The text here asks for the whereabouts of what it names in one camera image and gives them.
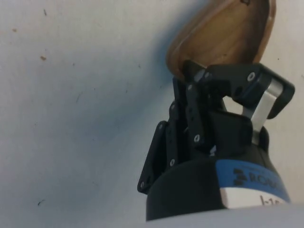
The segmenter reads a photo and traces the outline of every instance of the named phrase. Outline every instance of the white backdrop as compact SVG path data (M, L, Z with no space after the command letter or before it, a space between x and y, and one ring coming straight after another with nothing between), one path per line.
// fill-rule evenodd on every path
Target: white backdrop
M0 0L1 227L145 220L136 185L173 100L164 56L207 1ZM303 7L278 0L262 60L297 87L267 124L272 161L296 202L304 201Z

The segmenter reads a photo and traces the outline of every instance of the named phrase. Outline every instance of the metal bracket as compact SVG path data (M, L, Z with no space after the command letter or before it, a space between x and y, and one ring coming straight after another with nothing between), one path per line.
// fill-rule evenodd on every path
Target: metal bracket
M277 98L283 93L283 85L271 80L268 89L262 95L260 102L254 109L247 109L244 107L243 115L250 118L253 125L252 143L259 145L259 134L266 122Z

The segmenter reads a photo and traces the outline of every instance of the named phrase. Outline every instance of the blue label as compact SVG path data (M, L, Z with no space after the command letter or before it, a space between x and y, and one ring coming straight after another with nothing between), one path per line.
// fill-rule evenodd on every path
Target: blue label
M281 178L260 165L245 161L219 160L216 169L220 188L255 189L290 202Z

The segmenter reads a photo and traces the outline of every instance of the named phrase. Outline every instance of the bolt head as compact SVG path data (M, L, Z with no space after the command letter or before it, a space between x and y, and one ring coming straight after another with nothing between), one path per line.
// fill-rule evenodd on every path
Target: bolt head
M251 72L250 75L248 75L247 77L247 81L251 82L255 78L256 78L255 72Z
M175 160L172 159L172 160L170 161L170 166L172 167L174 164L175 164Z
M200 141L200 135L197 134L195 137L194 137L194 142L195 143L198 143Z

